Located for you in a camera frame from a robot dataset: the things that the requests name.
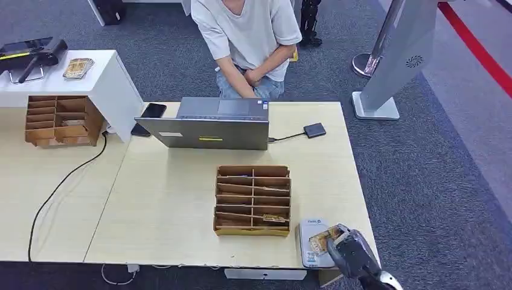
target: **black device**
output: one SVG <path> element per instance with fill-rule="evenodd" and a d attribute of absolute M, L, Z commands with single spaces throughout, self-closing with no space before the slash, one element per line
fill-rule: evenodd
<path fill-rule="evenodd" d="M 18 83 L 24 83 L 36 66 L 58 64 L 59 57 L 67 49 L 68 45 L 64 40 L 53 37 L 5 44 L 0 48 L 0 74 L 23 69 Z"/>
<path fill-rule="evenodd" d="M 105 25 L 118 25 L 126 15 L 123 0 L 93 0 Z"/>
<path fill-rule="evenodd" d="M 141 118 L 161 118 L 164 115 L 166 109 L 166 105 L 150 103 L 142 113 Z M 151 133 L 144 129 L 139 123 L 137 123 L 132 129 L 132 135 L 149 137 L 151 136 Z"/>
<path fill-rule="evenodd" d="M 304 126 L 304 132 L 306 133 L 306 136 L 309 139 L 318 137 L 318 136 L 323 136 L 326 134 L 322 123 L 316 123 L 313 125 Z"/>
<path fill-rule="evenodd" d="M 306 135 L 307 138 L 311 139 L 311 138 L 314 138 L 314 137 L 323 136 L 325 134 L 326 134 L 326 131 L 325 131 L 324 126 L 322 125 L 322 123 L 316 123 L 316 124 L 313 124 L 313 125 L 304 126 L 304 131 L 302 133 L 299 133 L 299 134 L 291 135 L 291 136 L 284 137 L 284 138 L 272 138 L 272 137 L 269 137 L 269 143 L 274 143 L 276 141 L 283 141 L 283 140 L 290 139 L 290 138 L 297 137 L 297 136 L 301 136 L 301 135 Z"/>

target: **human hand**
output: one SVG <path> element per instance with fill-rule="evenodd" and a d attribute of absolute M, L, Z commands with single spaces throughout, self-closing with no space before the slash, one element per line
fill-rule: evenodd
<path fill-rule="evenodd" d="M 260 84 L 260 80 L 263 76 L 256 70 L 248 69 L 245 71 L 243 77 L 251 87 L 256 88 Z"/>

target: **cardboard box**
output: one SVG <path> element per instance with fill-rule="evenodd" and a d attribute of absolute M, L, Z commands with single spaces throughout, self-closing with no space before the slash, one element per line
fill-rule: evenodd
<path fill-rule="evenodd" d="M 288 236 L 291 188 L 287 166 L 219 166 L 215 233 Z"/>
<path fill-rule="evenodd" d="M 96 146 L 103 116 L 86 95 L 34 95 L 28 98 L 25 141 L 34 146 Z"/>

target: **metal pole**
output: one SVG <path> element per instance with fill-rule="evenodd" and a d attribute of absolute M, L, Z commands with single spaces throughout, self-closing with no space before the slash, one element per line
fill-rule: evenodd
<path fill-rule="evenodd" d="M 398 12 L 402 7 L 403 1 L 404 0 L 393 0 L 391 2 L 388 14 L 386 14 L 386 19 L 384 20 L 384 24 L 380 29 L 377 42 L 375 43 L 371 54 L 358 54 L 352 59 L 352 69 L 354 69 L 356 74 L 368 79 L 373 75 L 377 65 L 379 65 L 380 59 L 382 57 L 382 51 L 384 51 L 384 40 L 386 40 L 386 37 L 389 34 L 389 29 L 397 19 Z"/>

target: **wooden table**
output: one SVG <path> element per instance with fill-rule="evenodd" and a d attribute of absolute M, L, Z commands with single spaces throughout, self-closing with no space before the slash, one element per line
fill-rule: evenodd
<path fill-rule="evenodd" d="M 164 104 L 165 117 L 174 117 L 179 103 Z M 169 149 L 154 137 L 133 137 L 85 262 L 302 269 L 295 227 L 305 218 L 360 230 L 377 255 L 340 104 L 271 103 L 271 137 L 318 122 L 326 136 L 300 136 L 266 152 Z M 215 235 L 214 183 L 222 164 L 289 166 L 288 237 Z M 338 275 L 323 271 L 321 283 Z"/>
<path fill-rule="evenodd" d="M 103 147 L 41 149 L 25 142 L 26 108 L 0 108 L 0 260 L 27 261 L 37 209 L 59 182 Z M 32 259 L 83 262 L 128 147 L 109 136 L 102 156 L 76 171 L 39 215 Z"/>

